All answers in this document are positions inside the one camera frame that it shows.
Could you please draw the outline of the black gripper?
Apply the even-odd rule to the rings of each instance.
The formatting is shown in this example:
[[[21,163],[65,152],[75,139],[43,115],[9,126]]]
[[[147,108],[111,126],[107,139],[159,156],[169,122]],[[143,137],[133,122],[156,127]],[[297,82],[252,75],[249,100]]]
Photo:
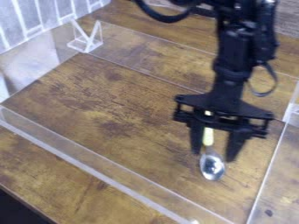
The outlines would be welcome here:
[[[225,161],[232,162],[251,137],[267,136],[268,123],[273,113],[241,100],[244,85],[253,69],[235,71],[215,66],[212,89],[205,94],[177,94],[172,119],[185,123],[191,129],[191,152],[201,151],[204,128],[224,130],[229,133]]]

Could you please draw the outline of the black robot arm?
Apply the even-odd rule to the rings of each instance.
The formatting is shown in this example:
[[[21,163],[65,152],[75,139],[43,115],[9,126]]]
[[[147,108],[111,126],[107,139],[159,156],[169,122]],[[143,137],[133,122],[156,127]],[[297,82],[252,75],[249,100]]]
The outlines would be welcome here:
[[[172,119],[191,129],[191,150],[201,151],[203,130],[228,132],[225,160],[233,161],[245,141],[267,136],[273,113],[241,100],[253,67],[269,68],[277,41],[276,0],[203,0],[217,21],[219,51],[212,63],[215,81],[205,94],[179,94]]]

